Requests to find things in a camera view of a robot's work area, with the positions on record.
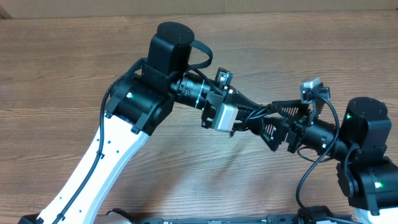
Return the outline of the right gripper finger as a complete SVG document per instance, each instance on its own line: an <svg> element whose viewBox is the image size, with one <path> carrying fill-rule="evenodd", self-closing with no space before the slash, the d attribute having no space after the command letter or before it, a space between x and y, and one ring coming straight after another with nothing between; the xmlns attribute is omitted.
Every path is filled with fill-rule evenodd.
<svg viewBox="0 0 398 224"><path fill-rule="evenodd" d="M309 105L301 100L273 101L272 105L276 106L277 113L285 118L296 120L310 116Z"/></svg>
<svg viewBox="0 0 398 224"><path fill-rule="evenodd" d="M259 121L259 136L271 151L276 151L285 141L288 130L287 118L261 118Z"/></svg>

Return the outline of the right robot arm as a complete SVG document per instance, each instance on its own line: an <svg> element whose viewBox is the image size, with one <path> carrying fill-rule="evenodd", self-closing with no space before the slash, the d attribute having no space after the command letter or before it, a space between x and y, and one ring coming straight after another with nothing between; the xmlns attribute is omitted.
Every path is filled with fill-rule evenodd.
<svg viewBox="0 0 398 224"><path fill-rule="evenodd" d="M386 140L392 127L384 103L368 97L349 101L345 117L325 96L311 96L309 110L299 101L275 101L255 110L258 134L270 149L281 142L288 151L317 152L318 159L306 171L296 189L300 215L306 221L337 221L326 207L308 207L300 200L303 183L315 166L336 160L338 185L361 223L397 223L397 166L386 157Z"/></svg>

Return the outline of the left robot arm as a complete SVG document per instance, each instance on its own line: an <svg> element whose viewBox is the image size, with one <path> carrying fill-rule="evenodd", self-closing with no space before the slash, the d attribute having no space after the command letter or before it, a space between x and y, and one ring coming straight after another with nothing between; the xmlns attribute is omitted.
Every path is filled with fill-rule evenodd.
<svg viewBox="0 0 398 224"><path fill-rule="evenodd" d="M189 27L159 24L147 57L107 89L98 131L67 183L45 209L24 215L21 223L93 223L121 171L175 103L200 110L202 126L222 132L258 108L231 86L229 71L220 68L210 80L202 69L211 60L191 64L192 49L213 55Z"/></svg>

